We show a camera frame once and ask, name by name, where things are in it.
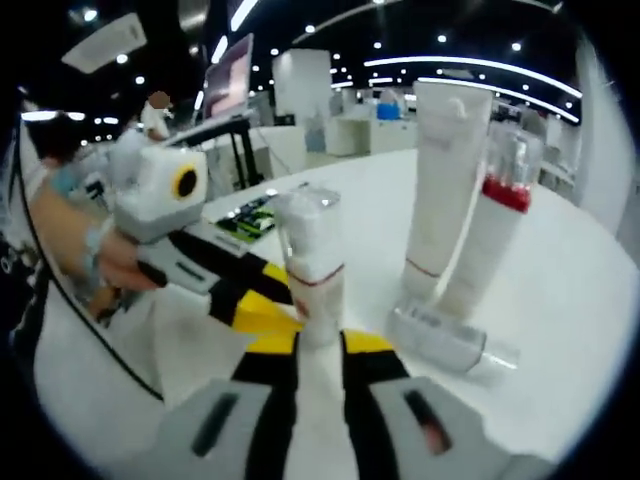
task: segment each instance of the blue object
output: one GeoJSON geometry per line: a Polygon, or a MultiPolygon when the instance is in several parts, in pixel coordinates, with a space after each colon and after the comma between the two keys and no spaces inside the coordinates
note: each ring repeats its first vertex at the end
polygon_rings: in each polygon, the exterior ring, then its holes
{"type": "Polygon", "coordinates": [[[396,103],[379,103],[378,120],[399,120],[400,107],[396,103]]]}
{"type": "Polygon", "coordinates": [[[78,186],[78,181],[74,175],[71,165],[66,165],[56,170],[51,178],[53,189],[67,198],[69,194],[78,186]]]}

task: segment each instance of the black cable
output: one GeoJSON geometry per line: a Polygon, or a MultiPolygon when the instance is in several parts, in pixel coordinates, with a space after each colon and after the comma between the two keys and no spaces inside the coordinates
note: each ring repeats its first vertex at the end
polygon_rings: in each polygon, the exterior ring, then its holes
{"type": "Polygon", "coordinates": [[[51,268],[51,265],[49,264],[47,257],[44,253],[44,249],[42,248],[42,243],[40,242],[40,238],[36,232],[35,229],[35,225],[33,224],[33,219],[31,218],[31,213],[29,212],[29,208],[28,208],[28,201],[27,201],[27,196],[26,196],[26,186],[24,183],[24,177],[22,176],[22,162],[21,162],[21,158],[20,158],[20,120],[18,120],[18,128],[16,129],[16,136],[15,136],[15,147],[14,147],[14,151],[13,151],[13,162],[15,165],[15,172],[19,177],[19,181],[20,181],[20,197],[22,199],[22,206],[24,209],[24,214],[27,220],[27,223],[29,224],[29,230],[31,231],[31,235],[33,236],[33,240],[37,246],[38,249],[38,254],[40,255],[40,260],[45,264],[46,268],[52,272],[51,275],[51,279],[53,280],[53,283],[55,284],[56,288],[58,289],[58,292],[60,292],[60,294],[64,297],[64,299],[67,301],[67,303],[69,304],[69,306],[73,309],[73,311],[76,313],[77,317],[80,319],[80,321],[82,323],[84,323],[84,325],[89,329],[89,331],[96,337],[96,339],[98,340],[98,342],[100,344],[102,344],[102,346],[107,350],[107,352],[111,355],[111,357],[122,367],[122,369],[127,372],[131,378],[133,378],[133,380],[143,389],[145,390],[149,395],[151,395],[153,398],[160,400],[161,402],[164,401],[162,395],[158,392],[156,392],[150,385],[147,384],[147,382],[144,381],[144,379],[142,379],[142,377],[140,377],[123,359],[122,357],[120,357],[120,355],[118,354],[118,352],[115,351],[115,349],[109,344],[109,342],[107,342],[107,340],[100,335],[100,333],[98,332],[98,330],[93,326],[92,322],[87,319],[85,317],[85,315],[83,314],[83,312],[76,306],[75,302],[71,299],[69,293],[67,293],[67,291],[64,289],[64,287],[62,286],[62,284],[60,283],[60,280],[57,278],[56,275],[53,274],[53,269],[51,268]]]}
{"type": "Polygon", "coordinates": [[[261,128],[260,127],[256,127],[255,130],[256,130],[256,132],[258,132],[258,135],[260,136],[260,138],[262,138],[262,141],[264,142],[264,144],[269,149],[269,154],[273,155],[273,158],[275,158],[278,161],[278,163],[280,164],[280,166],[282,168],[284,168],[285,172],[287,172],[287,175],[292,175],[291,170],[289,170],[289,167],[287,167],[287,164],[278,155],[276,155],[275,152],[273,151],[273,149],[269,146],[269,142],[267,142],[267,139],[262,134],[261,128]]]}

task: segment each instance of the white wall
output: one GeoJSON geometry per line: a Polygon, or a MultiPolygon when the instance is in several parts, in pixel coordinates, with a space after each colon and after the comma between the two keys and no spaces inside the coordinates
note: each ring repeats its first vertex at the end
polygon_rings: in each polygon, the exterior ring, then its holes
{"type": "Polygon", "coordinates": [[[273,61],[277,115],[295,115],[296,122],[317,114],[329,117],[331,57],[325,50],[293,49],[273,61]]]}
{"type": "Polygon", "coordinates": [[[574,202],[615,235],[634,174],[635,148],[615,94],[588,41],[583,40],[578,47],[576,62],[584,96],[574,202]]]}

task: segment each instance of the human hand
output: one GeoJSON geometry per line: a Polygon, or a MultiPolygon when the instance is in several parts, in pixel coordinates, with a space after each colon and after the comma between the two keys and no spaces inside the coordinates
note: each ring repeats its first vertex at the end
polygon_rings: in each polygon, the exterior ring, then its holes
{"type": "Polygon", "coordinates": [[[114,229],[105,235],[100,245],[98,268],[114,287],[137,292],[160,288],[138,268],[136,245],[114,229]]]}

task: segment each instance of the red label stripe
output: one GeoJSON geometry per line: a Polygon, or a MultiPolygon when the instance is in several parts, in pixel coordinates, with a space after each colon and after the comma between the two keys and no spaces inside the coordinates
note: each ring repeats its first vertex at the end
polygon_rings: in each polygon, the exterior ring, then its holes
{"type": "Polygon", "coordinates": [[[327,283],[333,277],[335,277],[338,273],[342,271],[344,268],[344,263],[340,265],[336,270],[331,272],[329,275],[324,277],[322,280],[318,280],[317,282],[307,282],[306,280],[302,280],[300,277],[297,277],[295,274],[291,273],[291,270],[287,269],[287,275],[293,278],[296,282],[303,284],[306,287],[317,287],[322,285],[323,283],[327,283]]]}
{"type": "Polygon", "coordinates": [[[426,270],[422,267],[420,267],[417,263],[415,263],[413,260],[411,260],[409,257],[406,258],[406,261],[409,265],[411,265],[413,268],[415,268],[416,270],[418,270],[419,272],[424,273],[425,275],[431,277],[431,278],[440,278],[441,274],[435,274],[435,273],[431,273],[429,270],[426,270]]]}

